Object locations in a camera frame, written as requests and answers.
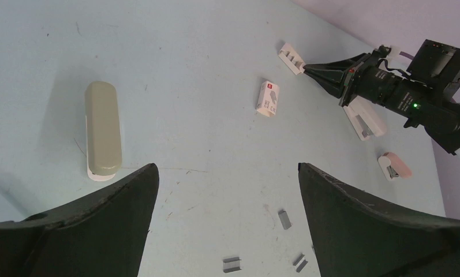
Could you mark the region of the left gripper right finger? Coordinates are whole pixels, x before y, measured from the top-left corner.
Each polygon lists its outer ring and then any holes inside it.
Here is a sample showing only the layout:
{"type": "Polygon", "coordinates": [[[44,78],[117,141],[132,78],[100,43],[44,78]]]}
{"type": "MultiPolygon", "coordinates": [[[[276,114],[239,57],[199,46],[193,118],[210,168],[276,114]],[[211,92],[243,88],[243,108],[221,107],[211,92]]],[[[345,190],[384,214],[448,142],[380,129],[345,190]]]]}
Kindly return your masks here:
{"type": "Polygon", "coordinates": [[[383,200],[309,163],[298,179],[321,276],[460,276],[460,220],[383,200]]]}

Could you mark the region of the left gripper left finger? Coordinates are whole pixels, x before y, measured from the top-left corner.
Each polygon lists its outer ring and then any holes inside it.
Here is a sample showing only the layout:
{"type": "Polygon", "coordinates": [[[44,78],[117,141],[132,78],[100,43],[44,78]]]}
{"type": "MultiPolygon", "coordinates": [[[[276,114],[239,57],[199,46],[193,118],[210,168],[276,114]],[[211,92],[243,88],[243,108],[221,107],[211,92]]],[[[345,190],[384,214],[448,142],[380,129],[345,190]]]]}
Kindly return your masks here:
{"type": "Polygon", "coordinates": [[[150,163],[77,200],[0,223],[0,276],[137,276],[158,189],[150,163]]]}

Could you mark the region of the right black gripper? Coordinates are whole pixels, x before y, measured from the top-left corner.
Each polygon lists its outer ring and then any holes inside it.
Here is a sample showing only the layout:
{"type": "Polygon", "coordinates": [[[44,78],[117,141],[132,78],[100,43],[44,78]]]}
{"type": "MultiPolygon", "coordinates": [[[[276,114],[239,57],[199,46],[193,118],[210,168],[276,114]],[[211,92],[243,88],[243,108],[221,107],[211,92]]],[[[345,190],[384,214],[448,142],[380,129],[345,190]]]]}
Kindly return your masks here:
{"type": "Polygon", "coordinates": [[[330,63],[306,64],[304,73],[314,79],[328,94],[340,99],[341,107],[355,98],[361,72],[368,66],[371,54],[362,53],[353,58],[330,63]]]}

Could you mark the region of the white stapler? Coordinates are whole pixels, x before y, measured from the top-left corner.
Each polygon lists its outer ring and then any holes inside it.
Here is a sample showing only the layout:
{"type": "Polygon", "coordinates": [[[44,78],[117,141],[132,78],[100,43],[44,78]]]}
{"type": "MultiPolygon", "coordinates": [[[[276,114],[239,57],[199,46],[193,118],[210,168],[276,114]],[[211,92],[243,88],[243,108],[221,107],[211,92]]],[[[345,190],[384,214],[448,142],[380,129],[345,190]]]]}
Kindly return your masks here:
{"type": "Polygon", "coordinates": [[[343,109],[361,141],[386,134],[386,124],[366,99],[357,96],[343,109]]]}

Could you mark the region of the white staple box barcode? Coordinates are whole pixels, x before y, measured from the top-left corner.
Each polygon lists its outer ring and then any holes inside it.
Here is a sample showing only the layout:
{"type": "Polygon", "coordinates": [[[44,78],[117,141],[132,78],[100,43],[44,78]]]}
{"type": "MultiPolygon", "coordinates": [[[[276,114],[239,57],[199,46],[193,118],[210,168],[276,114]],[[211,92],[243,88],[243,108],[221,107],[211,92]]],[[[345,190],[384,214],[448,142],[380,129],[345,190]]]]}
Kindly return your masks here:
{"type": "Polygon", "coordinates": [[[304,73],[306,63],[289,43],[285,43],[279,50],[278,57],[295,75],[304,73]]]}

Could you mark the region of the staple strip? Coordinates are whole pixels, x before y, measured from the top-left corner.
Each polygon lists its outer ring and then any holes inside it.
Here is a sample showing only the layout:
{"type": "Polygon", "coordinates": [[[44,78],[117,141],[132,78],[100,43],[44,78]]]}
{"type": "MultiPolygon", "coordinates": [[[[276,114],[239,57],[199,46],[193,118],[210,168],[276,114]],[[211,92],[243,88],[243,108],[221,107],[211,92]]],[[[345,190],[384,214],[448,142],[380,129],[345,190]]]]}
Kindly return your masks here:
{"type": "Polygon", "coordinates": [[[299,254],[298,257],[293,261],[295,272],[300,273],[307,264],[308,260],[306,260],[305,255],[303,253],[299,254]]]}
{"type": "Polygon", "coordinates": [[[229,257],[222,260],[223,262],[223,272],[231,273],[242,270],[241,268],[241,259],[239,257],[229,257]]]}
{"type": "Polygon", "coordinates": [[[278,212],[278,216],[279,216],[279,219],[281,221],[281,224],[282,224],[282,227],[284,230],[288,230],[289,228],[291,228],[292,226],[292,223],[290,221],[290,218],[287,214],[287,211],[285,211],[284,209],[280,210],[278,212]]]}

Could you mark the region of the small white staple box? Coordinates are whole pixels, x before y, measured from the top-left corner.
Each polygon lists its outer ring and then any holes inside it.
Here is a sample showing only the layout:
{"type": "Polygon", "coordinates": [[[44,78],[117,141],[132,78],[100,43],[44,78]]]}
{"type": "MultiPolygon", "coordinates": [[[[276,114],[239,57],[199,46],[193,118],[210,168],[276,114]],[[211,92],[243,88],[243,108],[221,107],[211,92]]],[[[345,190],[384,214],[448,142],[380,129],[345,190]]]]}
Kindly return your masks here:
{"type": "Polygon", "coordinates": [[[256,111],[266,117],[273,117],[279,100],[280,87],[269,81],[262,83],[256,111]]]}

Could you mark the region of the small pink stapler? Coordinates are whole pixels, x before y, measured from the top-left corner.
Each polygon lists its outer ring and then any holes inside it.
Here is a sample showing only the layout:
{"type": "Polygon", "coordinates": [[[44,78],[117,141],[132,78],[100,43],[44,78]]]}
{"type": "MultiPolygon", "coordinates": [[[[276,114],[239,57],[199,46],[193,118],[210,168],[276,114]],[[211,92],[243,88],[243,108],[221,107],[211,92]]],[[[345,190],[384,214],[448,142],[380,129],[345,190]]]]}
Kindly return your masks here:
{"type": "Polygon", "coordinates": [[[394,181],[397,178],[407,179],[413,176],[411,169],[393,152],[382,154],[377,161],[388,181],[394,181]]]}

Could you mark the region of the beige stapler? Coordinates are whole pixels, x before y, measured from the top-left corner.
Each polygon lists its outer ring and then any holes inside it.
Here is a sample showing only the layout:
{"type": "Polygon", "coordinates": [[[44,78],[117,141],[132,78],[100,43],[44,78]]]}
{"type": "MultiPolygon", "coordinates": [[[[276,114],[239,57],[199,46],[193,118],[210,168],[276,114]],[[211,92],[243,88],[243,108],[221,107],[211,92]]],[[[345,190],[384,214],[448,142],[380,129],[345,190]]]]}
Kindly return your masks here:
{"type": "Polygon", "coordinates": [[[93,181],[115,177],[122,164],[122,144],[117,91],[104,81],[94,81],[85,91],[87,175],[93,181]]]}

